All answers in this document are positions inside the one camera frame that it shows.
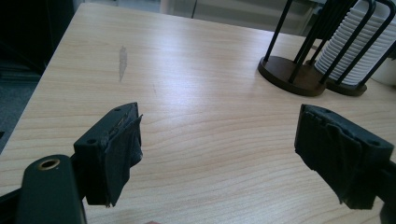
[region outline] black metal stand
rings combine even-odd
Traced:
[[[369,8],[364,16],[361,23],[358,25],[357,29],[353,32],[351,37],[348,39],[346,44],[340,53],[336,56],[335,60],[327,69],[326,73],[322,75],[317,69],[315,69],[312,65],[315,59],[318,57],[318,54],[324,47],[325,43],[335,32],[349,9],[356,3],[356,0],[329,0],[325,4],[321,15],[318,17],[318,20],[312,27],[308,36],[306,37],[302,47],[297,53],[294,61],[270,56],[271,51],[275,45],[276,39],[279,35],[280,29],[283,25],[284,20],[289,12],[292,0],[288,0],[283,10],[283,13],[280,17],[279,23],[276,27],[274,36],[271,40],[269,48],[263,57],[260,60],[258,70],[268,81],[278,86],[279,88],[290,91],[295,94],[304,95],[304,96],[317,96],[324,92],[327,88],[331,91],[336,91],[344,95],[350,96],[359,96],[362,95],[367,87],[365,83],[368,78],[376,71],[379,65],[387,59],[387,56],[396,48],[395,44],[384,54],[384,56],[376,63],[376,65],[372,68],[372,70],[368,73],[368,75],[356,86],[349,86],[343,84],[342,81],[347,77],[349,72],[353,69],[353,67],[359,62],[361,57],[367,52],[367,50],[374,44],[374,42],[378,39],[378,37],[384,32],[387,26],[391,23],[395,16],[395,5],[389,0],[366,0],[369,3]],[[343,56],[346,54],[348,49],[351,47],[355,38],[359,35],[365,24],[372,17],[375,11],[375,3],[376,1],[385,4],[389,7],[390,13],[387,19],[383,22],[383,24],[379,27],[379,29],[375,32],[372,38],[367,42],[367,44],[362,48],[362,50],[358,53],[357,57],[350,63],[347,67],[346,71],[337,79],[332,80],[328,79],[329,75],[332,73],[332,70],[336,67],[336,65],[341,61]],[[307,61],[304,64],[305,58],[311,50],[315,40],[317,39],[319,34],[324,34],[324,38],[318,49],[312,56],[311,60]]]

